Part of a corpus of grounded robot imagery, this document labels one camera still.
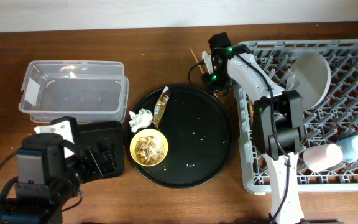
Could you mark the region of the yellow bowl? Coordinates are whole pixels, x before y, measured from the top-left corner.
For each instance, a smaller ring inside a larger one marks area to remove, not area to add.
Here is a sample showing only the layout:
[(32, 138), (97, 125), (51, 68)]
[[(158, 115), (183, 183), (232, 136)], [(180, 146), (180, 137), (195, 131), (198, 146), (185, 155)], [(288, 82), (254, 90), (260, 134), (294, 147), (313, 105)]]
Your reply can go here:
[(154, 136), (158, 139), (160, 139), (164, 146), (165, 146), (165, 157), (167, 156), (168, 154), (168, 141), (166, 139), (166, 137), (158, 130), (156, 129), (144, 129), (144, 130), (141, 130), (139, 131), (138, 133), (136, 133), (134, 135), (134, 137), (132, 138), (131, 140), (131, 143), (130, 143), (130, 154), (133, 158), (133, 160), (135, 160), (135, 162), (138, 164), (138, 165), (141, 165), (141, 166), (146, 166), (146, 167), (150, 167), (150, 166), (156, 166), (157, 164), (161, 163), (165, 157), (160, 161), (158, 162), (157, 164), (154, 164), (154, 165), (143, 165), (140, 163), (140, 161), (136, 158), (136, 155), (135, 155), (135, 145), (136, 145), (136, 142), (137, 140), (140, 138), (140, 137), (146, 137), (146, 136)]

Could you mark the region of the grey round plate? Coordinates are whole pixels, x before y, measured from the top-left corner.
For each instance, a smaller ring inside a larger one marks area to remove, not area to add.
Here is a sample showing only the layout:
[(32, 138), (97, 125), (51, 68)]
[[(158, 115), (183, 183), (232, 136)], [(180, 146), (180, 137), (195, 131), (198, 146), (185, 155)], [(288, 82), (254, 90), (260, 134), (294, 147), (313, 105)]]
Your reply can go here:
[(327, 95), (331, 84), (328, 61), (319, 53), (307, 52), (296, 59), (286, 80), (286, 91), (296, 90), (303, 110), (314, 108)]

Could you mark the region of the pink cup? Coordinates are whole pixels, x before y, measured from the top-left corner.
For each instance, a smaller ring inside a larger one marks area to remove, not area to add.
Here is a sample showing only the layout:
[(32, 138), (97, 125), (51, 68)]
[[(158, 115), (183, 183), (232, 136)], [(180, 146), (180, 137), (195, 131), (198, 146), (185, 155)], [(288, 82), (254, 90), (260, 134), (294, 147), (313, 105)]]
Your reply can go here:
[(341, 148), (336, 144), (324, 144), (305, 150), (303, 160), (309, 170), (321, 172), (339, 164), (343, 160), (343, 153)]

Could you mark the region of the blue cup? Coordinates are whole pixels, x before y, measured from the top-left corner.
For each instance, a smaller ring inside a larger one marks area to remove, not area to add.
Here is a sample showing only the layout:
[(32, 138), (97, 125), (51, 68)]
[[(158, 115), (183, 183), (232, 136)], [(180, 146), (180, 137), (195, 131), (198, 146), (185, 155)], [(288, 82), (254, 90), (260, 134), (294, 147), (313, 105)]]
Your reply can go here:
[(351, 136), (336, 143), (342, 150), (345, 163), (352, 163), (358, 160), (358, 135)]

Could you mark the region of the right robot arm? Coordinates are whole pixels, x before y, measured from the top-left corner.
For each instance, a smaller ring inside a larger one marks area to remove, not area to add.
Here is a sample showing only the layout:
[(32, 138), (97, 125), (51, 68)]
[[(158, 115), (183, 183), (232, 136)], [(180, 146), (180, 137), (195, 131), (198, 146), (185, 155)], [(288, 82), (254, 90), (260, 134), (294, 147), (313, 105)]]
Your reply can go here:
[(203, 53), (205, 81), (215, 91), (228, 91), (236, 82), (254, 104), (252, 138), (267, 163), (272, 193), (271, 223), (302, 223), (296, 165), (305, 135), (300, 94), (286, 91), (259, 67), (244, 44), (231, 44), (225, 32), (209, 40)]

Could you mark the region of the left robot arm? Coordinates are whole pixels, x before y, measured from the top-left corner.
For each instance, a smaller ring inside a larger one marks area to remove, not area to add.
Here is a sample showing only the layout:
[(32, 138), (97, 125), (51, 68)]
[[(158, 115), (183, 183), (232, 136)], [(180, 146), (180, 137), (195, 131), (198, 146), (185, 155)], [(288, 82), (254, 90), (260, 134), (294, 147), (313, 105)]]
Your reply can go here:
[(115, 137), (118, 121), (78, 124), (64, 116), (38, 126), (13, 157), (17, 176), (0, 192), (0, 223), (62, 223), (64, 205), (83, 196), (82, 184), (121, 175)]

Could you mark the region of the grey dishwasher rack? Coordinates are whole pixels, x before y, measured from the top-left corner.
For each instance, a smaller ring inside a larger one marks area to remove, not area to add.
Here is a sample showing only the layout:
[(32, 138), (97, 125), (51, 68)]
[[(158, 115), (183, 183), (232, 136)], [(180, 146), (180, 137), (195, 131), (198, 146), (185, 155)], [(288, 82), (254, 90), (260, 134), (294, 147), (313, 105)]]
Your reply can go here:
[[(248, 41), (248, 48), (267, 75), (284, 85), (297, 58), (307, 52), (321, 54), (331, 68), (325, 99), (306, 110), (303, 149), (335, 143), (358, 135), (358, 39)], [(358, 191), (358, 159), (313, 172), (298, 162), (302, 192)]]

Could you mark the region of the black rectangular tray bin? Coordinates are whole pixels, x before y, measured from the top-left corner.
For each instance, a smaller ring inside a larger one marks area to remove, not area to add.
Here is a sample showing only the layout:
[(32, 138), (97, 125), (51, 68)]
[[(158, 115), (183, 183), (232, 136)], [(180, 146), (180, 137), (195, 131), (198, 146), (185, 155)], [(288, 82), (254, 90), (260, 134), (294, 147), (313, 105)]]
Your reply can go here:
[(98, 139), (112, 139), (116, 145), (117, 176), (124, 173), (124, 135), (121, 123), (105, 121), (100, 123), (79, 124), (73, 131), (75, 144), (92, 144)]

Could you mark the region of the round black serving tray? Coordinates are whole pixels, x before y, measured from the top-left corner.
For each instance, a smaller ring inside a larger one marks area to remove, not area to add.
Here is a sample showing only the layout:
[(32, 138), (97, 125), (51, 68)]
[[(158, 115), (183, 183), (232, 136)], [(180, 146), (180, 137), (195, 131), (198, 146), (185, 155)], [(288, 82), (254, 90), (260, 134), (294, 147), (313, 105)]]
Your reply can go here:
[(173, 189), (201, 185), (230, 160), (234, 127), (213, 95), (191, 85), (169, 87), (171, 97), (158, 127), (168, 141), (166, 158), (154, 166), (132, 162), (146, 179)]

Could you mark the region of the food scraps in bowl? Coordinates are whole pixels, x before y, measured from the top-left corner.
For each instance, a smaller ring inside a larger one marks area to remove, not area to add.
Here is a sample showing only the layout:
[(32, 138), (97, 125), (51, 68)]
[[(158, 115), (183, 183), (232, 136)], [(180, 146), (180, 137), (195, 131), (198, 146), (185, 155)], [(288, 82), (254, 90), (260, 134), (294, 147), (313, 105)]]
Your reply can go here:
[(135, 145), (135, 155), (141, 164), (154, 165), (165, 157), (165, 146), (154, 136), (140, 137)]

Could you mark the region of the gold snack wrapper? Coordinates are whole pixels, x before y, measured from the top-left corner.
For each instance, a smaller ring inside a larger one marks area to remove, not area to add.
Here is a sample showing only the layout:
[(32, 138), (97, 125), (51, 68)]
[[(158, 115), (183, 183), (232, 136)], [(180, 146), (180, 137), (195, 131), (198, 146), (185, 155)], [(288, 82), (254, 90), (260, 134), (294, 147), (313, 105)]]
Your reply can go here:
[(162, 120), (163, 114), (171, 96), (169, 87), (165, 86), (155, 104), (152, 123), (156, 129)]

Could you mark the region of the crumpled white napkin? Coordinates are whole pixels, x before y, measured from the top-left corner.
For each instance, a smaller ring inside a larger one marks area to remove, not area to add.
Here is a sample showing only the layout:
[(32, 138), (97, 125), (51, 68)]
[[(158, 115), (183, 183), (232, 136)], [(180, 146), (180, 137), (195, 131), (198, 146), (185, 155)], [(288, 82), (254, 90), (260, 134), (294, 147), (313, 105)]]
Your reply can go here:
[(153, 114), (148, 109), (140, 109), (138, 113), (130, 111), (129, 117), (129, 126), (133, 133), (136, 133), (139, 129), (147, 128), (153, 120)]

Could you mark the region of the clear plastic bin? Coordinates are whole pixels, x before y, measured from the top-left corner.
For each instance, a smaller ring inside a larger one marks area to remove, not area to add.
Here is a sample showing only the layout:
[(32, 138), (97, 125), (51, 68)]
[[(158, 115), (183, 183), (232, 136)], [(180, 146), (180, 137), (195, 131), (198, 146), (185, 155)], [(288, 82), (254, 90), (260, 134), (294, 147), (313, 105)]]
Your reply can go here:
[(129, 80), (124, 64), (98, 60), (35, 60), (26, 70), (19, 110), (35, 123), (71, 116), (79, 123), (123, 122)]

